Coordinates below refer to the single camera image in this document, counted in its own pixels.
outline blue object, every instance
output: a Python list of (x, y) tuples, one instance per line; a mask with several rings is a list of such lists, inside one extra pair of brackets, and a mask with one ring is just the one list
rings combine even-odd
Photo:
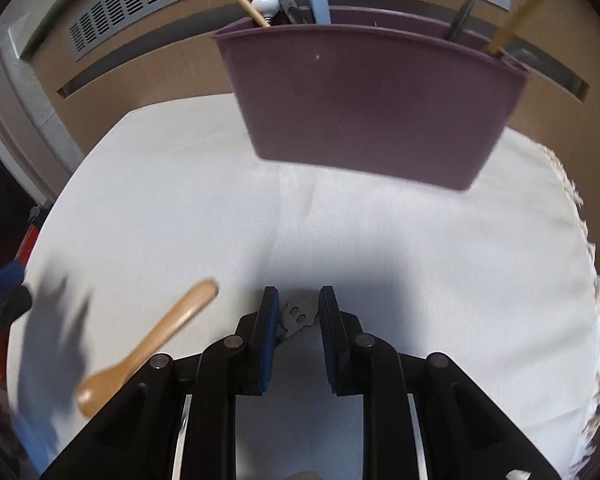
[(24, 267), (18, 262), (11, 262), (0, 269), (0, 295), (24, 281)]
[(331, 25), (329, 0), (309, 0), (314, 14), (314, 22), (318, 25)]
[(271, 380), (271, 371), (273, 368), (273, 351), (276, 349), (276, 330), (278, 329), (280, 297), (278, 295), (278, 291), (275, 288), (273, 288), (273, 296), (269, 305), (270, 309), (269, 315), (267, 316), (267, 331), (264, 339), (264, 345), (262, 346), (262, 350), (260, 353), (260, 387), (263, 392), (267, 391), (269, 381)]

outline wooden spoon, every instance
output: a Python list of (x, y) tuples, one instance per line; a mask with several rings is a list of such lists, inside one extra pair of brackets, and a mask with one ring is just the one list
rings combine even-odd
[(78, 407), (91, 418), (162, 345), (218, 295), (214, 280), (192, 286), (132, 352), (117, 365), (87, 377), (76, 394)]

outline white object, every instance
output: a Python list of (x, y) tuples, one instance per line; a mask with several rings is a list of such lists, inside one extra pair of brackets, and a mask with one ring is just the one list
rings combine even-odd
[[(233, 333), (266, 285), (282, 304), (333, 285), (366, 332), (448, 354), (569, 478), (600, 383), (576, 197), (552, 154), (509, 129), (454, 192), (260, 160), (232, 95), (135, 110), (72, 176), (31, 255), (34, 306), (8, 351), (16, 431), (44, 468), (86, 423), (80, 381), (201, 278), (220, 294), (165, 346), (175, 358)], [(237, 399), (236, 435), (239, 479), (360, 477), (362, 400), (331, 394), (317, 324), (276, 349), (263, 397)]]
[(267, 21), (273, 18), (280, 10), (280, 2), (278, 0), (252, 0), (251, 5), (254, 6)]
[(520, 471), (520, 469), (514, 469), (507, 473), (507, 480), (529, 480), (531, 473), (529, 471)]

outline white knob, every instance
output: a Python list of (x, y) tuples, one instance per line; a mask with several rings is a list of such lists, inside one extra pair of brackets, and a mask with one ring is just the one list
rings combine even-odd
[(280, 10), (280, 2), (278, 0), (252, 0), (251, 5), (267, 21), (273, 18)]

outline metal screw head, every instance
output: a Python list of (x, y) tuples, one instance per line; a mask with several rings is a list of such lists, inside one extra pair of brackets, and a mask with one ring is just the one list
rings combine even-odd
[(376, 344), (376, 338), (371, 334), (358, 334), (356, 336), (356, 345), (362, 346), (363, 348), (369, 348)]
[(156, 354), (149, 359), (149, 364), (152, 368), (159, 370), (169, 364), (169, 356), (167, 354)]
[(224, 346), (227, 348), (240, 348), (244, 343), (244, 339), (242, 339), (239, 335), (234, 334), (224, 338)]
[(449, 358), (440, 352), (431, 354), (427, 359), (436, 368), (446, 368), (449, 366)]

